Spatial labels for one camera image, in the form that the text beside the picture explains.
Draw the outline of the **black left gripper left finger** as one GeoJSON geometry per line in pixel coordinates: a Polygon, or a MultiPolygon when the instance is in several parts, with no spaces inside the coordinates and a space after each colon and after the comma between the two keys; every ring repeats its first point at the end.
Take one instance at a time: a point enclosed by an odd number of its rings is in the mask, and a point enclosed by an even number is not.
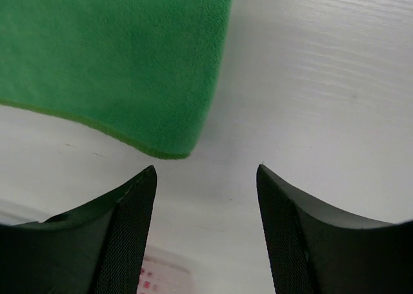
{"type": "Polygon", "coordinates": [[[44,222],[1,226],[1,292],[135,293],[156,188],[149,166],[44,222]]]}

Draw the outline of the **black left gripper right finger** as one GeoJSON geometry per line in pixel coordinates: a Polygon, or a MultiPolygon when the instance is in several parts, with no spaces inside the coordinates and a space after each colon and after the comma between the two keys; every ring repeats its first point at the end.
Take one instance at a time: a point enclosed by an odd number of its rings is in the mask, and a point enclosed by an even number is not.
{"type": "Polygon", "coordinates": [[[256,188],[276,293],[411,293],[412,222],[362,217],[264,165],[256,188]]]}

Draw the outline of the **green towel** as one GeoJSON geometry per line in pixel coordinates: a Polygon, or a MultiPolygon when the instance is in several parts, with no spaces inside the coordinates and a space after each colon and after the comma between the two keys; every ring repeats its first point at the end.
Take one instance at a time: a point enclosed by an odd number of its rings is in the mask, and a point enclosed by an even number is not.
{"type": "Polygon", "coordinates": [[[184,159],[214,98],[231,6],[1,0],[1,104],[184,159]]]}

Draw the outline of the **red towel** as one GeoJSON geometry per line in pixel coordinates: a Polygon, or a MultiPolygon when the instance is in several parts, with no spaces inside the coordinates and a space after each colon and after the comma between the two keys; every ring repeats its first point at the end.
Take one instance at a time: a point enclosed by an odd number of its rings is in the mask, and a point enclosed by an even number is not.
{"type": "Polygon", "coordinates": [[[161,280],[152,266],[141,268],[137,294],[161,293],[161,280]]]}

